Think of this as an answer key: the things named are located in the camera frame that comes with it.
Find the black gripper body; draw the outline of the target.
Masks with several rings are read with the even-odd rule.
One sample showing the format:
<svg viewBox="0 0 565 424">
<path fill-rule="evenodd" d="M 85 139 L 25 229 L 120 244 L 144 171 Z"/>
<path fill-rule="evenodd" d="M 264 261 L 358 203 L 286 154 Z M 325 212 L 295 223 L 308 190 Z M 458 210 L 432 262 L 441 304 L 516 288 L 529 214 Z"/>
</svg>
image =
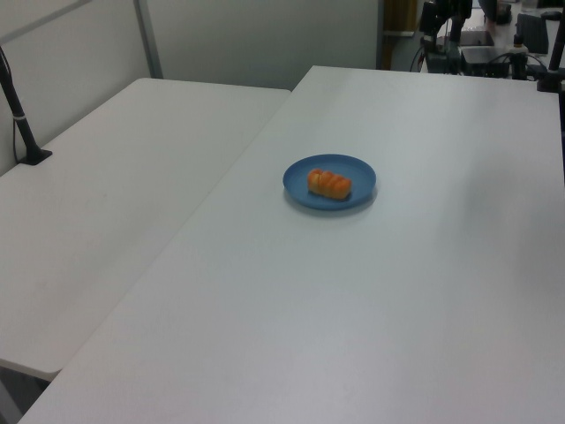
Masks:
<svg viewBox="0 0 565 424">
<path fill-rule="evenodd" d="M 436 15 L 441 19 L 468 19 L 471 16 L 471 0 L 435 0 Z"/>
</svg>

